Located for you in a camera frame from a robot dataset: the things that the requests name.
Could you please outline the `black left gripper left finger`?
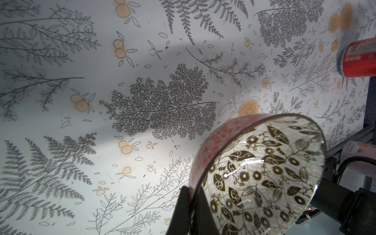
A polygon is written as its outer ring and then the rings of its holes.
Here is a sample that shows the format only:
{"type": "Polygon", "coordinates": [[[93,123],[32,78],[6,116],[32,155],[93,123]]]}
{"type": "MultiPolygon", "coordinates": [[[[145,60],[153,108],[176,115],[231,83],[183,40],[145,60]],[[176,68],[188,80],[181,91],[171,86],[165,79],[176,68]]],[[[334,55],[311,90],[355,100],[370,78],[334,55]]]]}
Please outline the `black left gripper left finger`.
{"type": "Polygon", "coordinates": [[[182,187],[166,235],[187,235],[189,233],[189,187],[182,187]]]}

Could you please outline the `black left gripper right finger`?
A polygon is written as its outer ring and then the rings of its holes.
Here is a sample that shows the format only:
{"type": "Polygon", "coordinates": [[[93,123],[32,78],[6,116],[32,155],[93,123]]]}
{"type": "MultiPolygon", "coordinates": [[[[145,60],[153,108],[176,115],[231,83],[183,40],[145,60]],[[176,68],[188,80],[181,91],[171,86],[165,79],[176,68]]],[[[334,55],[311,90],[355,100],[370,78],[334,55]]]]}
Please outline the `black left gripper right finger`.
{"type": "Polygon", "coordinates": [[[193,202],[193,235],[219,235],[202,187],[193,202]]]}

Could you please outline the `black white floral bowl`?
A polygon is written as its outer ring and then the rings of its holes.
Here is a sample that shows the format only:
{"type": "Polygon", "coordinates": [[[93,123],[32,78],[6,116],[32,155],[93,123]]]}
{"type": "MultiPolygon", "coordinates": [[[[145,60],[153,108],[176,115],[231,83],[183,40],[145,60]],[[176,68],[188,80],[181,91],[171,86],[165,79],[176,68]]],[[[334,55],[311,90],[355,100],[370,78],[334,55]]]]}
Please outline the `black white floral bowl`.
{"type": "Polygon", "coordinates": [[[190,178],[202,187],[221,235],[282,235],[305,211],[323,177],[325,136],[300,114],[253,114],[220,125],[203,142],[190,178]]]}

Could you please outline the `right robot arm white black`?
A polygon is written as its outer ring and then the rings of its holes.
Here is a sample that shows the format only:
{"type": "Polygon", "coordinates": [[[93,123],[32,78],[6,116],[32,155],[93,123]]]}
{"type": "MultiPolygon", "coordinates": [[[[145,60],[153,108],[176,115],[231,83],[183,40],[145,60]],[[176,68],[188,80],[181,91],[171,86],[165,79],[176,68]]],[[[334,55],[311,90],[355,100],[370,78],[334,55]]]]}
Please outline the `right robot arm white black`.
{"type": "MultiPolygon", "coordinates": [[[[322,179],[311,204],[341,224],[345,235],[374,235],[376,233],[376,194],[360,188],[352,192],[328,179],[322,179]]],[[[198,191],[193,211],[191,235],[220,235],[208,200],[198,191]]]]}

